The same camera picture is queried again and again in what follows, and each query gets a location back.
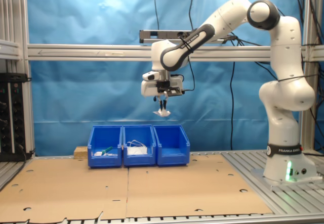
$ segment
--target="wooden block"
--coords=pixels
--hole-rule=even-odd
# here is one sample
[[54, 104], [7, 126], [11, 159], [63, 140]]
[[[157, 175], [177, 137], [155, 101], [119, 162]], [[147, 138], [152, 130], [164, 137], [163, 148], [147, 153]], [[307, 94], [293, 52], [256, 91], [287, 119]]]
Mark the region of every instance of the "wooden block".
[[88, 148], [87, 147], [76, 147], [74, 150], [74, 159], [87, 159]]

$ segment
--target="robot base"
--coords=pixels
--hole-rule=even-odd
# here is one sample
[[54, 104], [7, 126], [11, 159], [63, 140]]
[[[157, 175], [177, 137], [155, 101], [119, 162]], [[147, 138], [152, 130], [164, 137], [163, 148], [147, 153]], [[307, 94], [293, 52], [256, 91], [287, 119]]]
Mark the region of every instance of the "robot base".
[[290, 185], [302, 185], [302, 184], [322, 184], [322, 176], [317, 175], [311, 178], [306, 178], [300, 181], [273, 181], [268, 178], [266, 178], [263, 174], [264, 170], [263, 169], [252, 169], [251, 174], [256, 178], [256, 180], [264, 185], [266, 188], [268, 188], [271, 191], [274, 191], [276, 187], [280, 186], [290, 186]]
[[268, 157], [264, 172], [253, 169], [251, 173], [270, 190], [279, 186], [322, 183], [316, 165], [304, 154]]

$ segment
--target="green led light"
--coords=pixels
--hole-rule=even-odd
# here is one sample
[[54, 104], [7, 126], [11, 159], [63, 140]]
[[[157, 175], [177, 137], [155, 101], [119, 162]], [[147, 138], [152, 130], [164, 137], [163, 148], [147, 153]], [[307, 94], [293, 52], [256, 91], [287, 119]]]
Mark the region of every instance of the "green led light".
[[286, 171], [286, 181], [289, 181], [290, 178], [290, 169], [292, 168], [292, 162], [289, 161], [287, 164], [287, 171]]

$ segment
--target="green object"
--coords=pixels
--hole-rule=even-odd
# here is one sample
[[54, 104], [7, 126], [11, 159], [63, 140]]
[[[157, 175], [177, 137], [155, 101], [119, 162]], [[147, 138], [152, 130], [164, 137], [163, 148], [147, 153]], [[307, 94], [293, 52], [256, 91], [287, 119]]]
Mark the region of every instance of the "green object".
[[289, 161], [287, 164], [287, 172], [286, 172], [286, 181], [289, 181], [290, 179], [290, 170], [292, 168], [292, 162]]
[[110, 150], [112, 150], [113, 147], [108, 147], [106, 150], [102, 151], [101, 156], [103, 156], [105, 153], [109, 152]]

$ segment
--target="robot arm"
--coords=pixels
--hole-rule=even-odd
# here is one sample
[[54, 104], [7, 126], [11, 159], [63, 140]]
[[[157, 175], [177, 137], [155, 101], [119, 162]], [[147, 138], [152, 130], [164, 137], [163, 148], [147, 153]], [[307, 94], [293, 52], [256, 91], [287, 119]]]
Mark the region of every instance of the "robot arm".
[[[152, 44], [152, 71], [143, 75], [141, 94], [158, 98], [184, 94], [182, 77], [171, 76], [170, 72], [186, 66], [190, 53], [210, 40], [226, 36], [243, 23], [249, 22], [254, 27], [270, 30], [279, 19], [277, 8], [268, 0], [258, 0], [253, 4], [248, 0], [229, 0], [189, 37], [182, 38], [178, 45], [168, 40]], [[167, 111], [156, 113], [160, 116], [170, 114]]]
[[229, 0], [217, 9], [196, 31], [179, 45], [172, 44], [162, 51], [160, 63], [167, 71], [187, 65], [187, 57], [209, 40], [217, 40], [247, 22], [251, 3], [248, 0]]
[[157, 96], [159, 116], [169, 116], [166, 110], [169, 96], [184, 94], [182, 78], [172, 76], [187, 65], [188, 55], [209, 40], [221, 38], [243, 23], [268, 30], [271, 36], [271, 67], [278, 81], [267, 82], [260, 88], [269, 121], [267, 164], [264, 176], [276, 183], [307, 182], [321, 179], [315, 164], [301, 152], [299, 128], [291, 111], [309, 109], [315, 100], [313, 88], [307, 83], [301, 66], [301, 32], [293, 17], [281, 17], [268, 0], [250, 3], [248, 0], [230, 0], [216, 10], [182, 43], [168, 40], [152, 45], [152, 71], [143, 75], [143, 96]]

